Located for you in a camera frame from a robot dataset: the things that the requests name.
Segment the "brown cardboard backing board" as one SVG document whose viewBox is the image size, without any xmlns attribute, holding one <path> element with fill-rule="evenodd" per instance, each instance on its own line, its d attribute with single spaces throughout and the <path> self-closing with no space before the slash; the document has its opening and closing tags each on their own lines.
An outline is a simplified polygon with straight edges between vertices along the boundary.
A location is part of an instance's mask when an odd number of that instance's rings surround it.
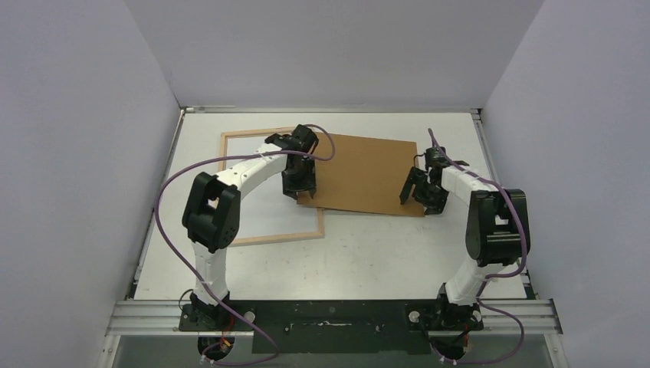
<svg viewBox="0 0 650 368">
<path fill-rule="evenodd" d="M 423 205 L 399 194 L 417 153 L 415 142 L 333 134 L 335 155 L 316 161 L 317 191 L 297 204 L 380 215 L 422 217 Z"/>
</svg>

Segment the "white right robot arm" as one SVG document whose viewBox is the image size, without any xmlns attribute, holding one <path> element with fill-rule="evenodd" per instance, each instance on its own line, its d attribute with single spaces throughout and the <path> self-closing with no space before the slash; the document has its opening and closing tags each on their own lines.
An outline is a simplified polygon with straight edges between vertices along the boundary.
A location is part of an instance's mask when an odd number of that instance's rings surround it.
<svg viewBox="0 0 650 368">
<path fill-rule="evenodd" d="M 468 208 L 467 255 L 455 275 L 443 284 L 446 300 L 433 308 L 437 325 L 451 329 L 464 318 L 462 306 L 476 304 L 487 283 L 505 278 L 503 269 L 523 261 L 530 250 L 527 200 L 519 189 L 504 189 L 473 172 L 464 161 L 451 161 L 442 147 L 428 148 L 422 169 L 412 167 L 399 200 L 412 199 L 425 214 L 444 212 L 450 195 Z"/>
</svg>

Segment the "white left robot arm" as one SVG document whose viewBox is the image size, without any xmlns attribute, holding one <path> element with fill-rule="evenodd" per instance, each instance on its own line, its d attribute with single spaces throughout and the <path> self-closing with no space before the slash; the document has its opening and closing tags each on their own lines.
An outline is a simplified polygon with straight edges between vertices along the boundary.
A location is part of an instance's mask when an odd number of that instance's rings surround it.
<svg viewBox="0 0 650 368">
<path fill-rule="evenodd" d="M 240 229 L 241 202 L 274 176 L 281 177 L 283 195 L 297 200 L 317 191 L 314 151 L 319 144 L 311 124 L 291 133 L 273 133 L 251 154 L 215 174 L 199 173 L 191 185 L 182 215 L 195 252 L 199 273 L 192 301 L 202 304 L 199 320 L 210 330 L 228 322 L 228 308 L 220 304 L 229 290 L 225 275 L 228 246 Z"/>
</svg>

